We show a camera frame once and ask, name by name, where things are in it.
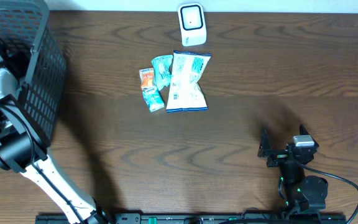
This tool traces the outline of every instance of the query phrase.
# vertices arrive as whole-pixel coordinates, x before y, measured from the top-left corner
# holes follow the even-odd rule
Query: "teal packet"
[[[151,113],[165,106],[156,86],[143,90],[143,98]]]
[[[169,71],[169,67],[172,64],[172,59],[172,55],[163,55],[152,60],[155,75],[154,82],[159,91],[171,84],[172,75]]]

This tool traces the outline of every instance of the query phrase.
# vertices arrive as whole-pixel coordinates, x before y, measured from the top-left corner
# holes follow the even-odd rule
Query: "white wall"
[[[198,2],[208,12],[358,13],[358,0],[45,0],[51,10],[176,11]]]

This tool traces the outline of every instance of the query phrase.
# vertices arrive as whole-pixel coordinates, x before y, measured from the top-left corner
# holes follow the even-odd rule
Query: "blue and white packet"
[[[144,89],[142,92],[144,101],[151,113],[164,107],[164,102],[162,101],[156,86]]]
[[[171,84],[171,73],[169,67],[172,64],[172,55],[158,56],[152,60],[154,68],[154,83],[158,90],[161,91],[165,86]]]
[[[211,54],[173,51],[167,113],[208,109],[204,94],[197,82],[211,56]]]

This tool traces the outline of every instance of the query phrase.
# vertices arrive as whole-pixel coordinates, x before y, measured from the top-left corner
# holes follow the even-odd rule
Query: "white packet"
[[[211,54],[173,51],[172,80],[167,113],[207,110],[200,80]]]

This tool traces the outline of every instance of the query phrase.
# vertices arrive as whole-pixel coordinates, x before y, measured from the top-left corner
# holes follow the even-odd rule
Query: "plastic crate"
[[[29,90],[22,109],[52,137],[67,77],[66,61],[48,26],[49,8],[43,0],[0,0],[0,38],[13,51],[30,57],[21,85]]]

